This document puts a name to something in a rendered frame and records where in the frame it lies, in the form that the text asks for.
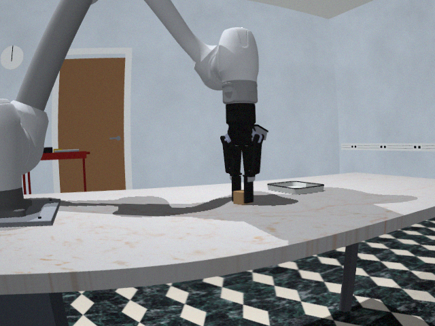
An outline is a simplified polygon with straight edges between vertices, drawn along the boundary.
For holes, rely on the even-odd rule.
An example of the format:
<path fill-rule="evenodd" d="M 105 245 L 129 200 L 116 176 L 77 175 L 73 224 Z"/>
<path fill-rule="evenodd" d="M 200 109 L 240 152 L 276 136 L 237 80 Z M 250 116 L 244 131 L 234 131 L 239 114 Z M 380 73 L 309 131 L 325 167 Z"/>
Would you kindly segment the brown cube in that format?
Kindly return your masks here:
<path fill-rule="evenodd" d="M 233 204 L 245 205 L 244 190 L 233 191 Z"/>

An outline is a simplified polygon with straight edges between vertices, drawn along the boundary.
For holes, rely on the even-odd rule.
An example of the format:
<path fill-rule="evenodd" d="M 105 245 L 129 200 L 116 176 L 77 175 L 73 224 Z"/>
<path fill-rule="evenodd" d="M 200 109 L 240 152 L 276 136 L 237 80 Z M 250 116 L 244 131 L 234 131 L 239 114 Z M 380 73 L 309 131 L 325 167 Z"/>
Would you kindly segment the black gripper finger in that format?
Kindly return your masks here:
<path fill-rule="evenodd" d="M 253 138 L 249 145 L 245 145 L 243 132 L 238 132 L 240 148 L 243 155 L 244 167 L 244 203 L 254 202 L 254 181 L 260 173 L 262 142 L 264 135 L 252 129 Z"/>
<path fill-rule="evenodd" d="M 230 174 L 230 180 L 232 181 L 232 202 L 233 191 L 241 190 L 241 148 L 240 145 L 236 146 L 236 132 L 231 132 L 230 137 L 228 133 L 220 137 L 223 152 L 224 152 L 224 164 L 226 173 Z M 231 139 L 231 140 L 230 140 Z"/>

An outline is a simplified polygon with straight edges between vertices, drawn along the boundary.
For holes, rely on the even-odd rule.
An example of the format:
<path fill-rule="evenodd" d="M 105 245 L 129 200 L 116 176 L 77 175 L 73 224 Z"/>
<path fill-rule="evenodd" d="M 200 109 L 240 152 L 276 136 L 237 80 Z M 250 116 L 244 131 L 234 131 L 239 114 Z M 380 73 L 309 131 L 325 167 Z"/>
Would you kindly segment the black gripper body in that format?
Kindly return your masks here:
<path fill-rule="evenodd" d="M 256 106 L 253 103 L 230 103 L 226 104 L 226 123 L 228 124 L 228 136 L 236 132 L 236 144 L 240 145 L 238 132 L 243 132 L 245 145 L 252 141 L 252 132 L 256 131 Z"/>

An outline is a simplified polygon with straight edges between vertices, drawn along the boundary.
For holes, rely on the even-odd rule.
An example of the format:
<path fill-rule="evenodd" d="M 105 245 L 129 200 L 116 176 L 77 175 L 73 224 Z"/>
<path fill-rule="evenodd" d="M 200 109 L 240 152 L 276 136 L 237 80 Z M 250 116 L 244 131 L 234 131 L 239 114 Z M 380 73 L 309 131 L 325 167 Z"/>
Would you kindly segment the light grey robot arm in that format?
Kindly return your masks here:
<path fill-rule="evenodd" d="M 16 101 L 0 98 L 0 217 L 24 217 L 32 206 L 32 200 L 23 196 L 22 175 L 43 156 L 49 122 L 44 109 L 74 37 L 97 1 L 60 0 Z M 226 29 L 219 46 L 209 46 L 190 30 L 171 0 L 144 1 L 193 60 L 203 83 L 222 90 L 224 104 L 258 102 L 258 48 L 251 31 Z"/>

